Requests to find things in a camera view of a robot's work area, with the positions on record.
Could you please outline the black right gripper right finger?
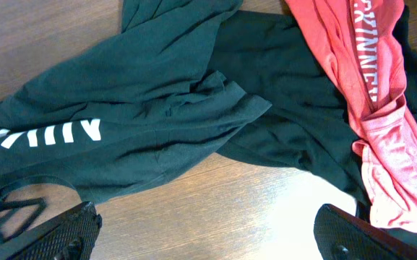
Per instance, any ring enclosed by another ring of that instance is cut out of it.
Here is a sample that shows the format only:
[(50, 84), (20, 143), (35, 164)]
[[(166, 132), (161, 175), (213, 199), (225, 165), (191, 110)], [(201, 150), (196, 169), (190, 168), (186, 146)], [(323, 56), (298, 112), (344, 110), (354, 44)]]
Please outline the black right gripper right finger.
[(324, 260), (417, 260), (417, 248), (332, 204), (314, 220), (314, 238)]

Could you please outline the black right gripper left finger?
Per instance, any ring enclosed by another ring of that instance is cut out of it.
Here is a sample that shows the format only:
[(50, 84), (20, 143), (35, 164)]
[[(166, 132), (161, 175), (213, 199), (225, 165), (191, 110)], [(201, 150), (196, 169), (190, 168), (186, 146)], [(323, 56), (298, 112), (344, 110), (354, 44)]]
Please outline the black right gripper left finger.
[[(20, 209), (35, 206), (36, 210), (11, 235), (1, 228)], [(45, 201), (0, 202), (0, 259), (88, 260), (95, 247), (102, 217), (95, 205), (83, 202), (30, 229), (46, 209)]]

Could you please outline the dark green t-shirt white letters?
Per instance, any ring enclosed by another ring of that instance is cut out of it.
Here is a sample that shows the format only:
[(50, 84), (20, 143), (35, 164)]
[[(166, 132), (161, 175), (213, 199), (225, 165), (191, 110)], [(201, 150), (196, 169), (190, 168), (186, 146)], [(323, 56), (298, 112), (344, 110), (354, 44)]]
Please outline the dark green t-shirt white letters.
[(121, 32), (0, 103), (0, 199), (55, 183), (102, 203), (161, 186), (270, 108), (208, 64), (239, 1), (125, 1)]

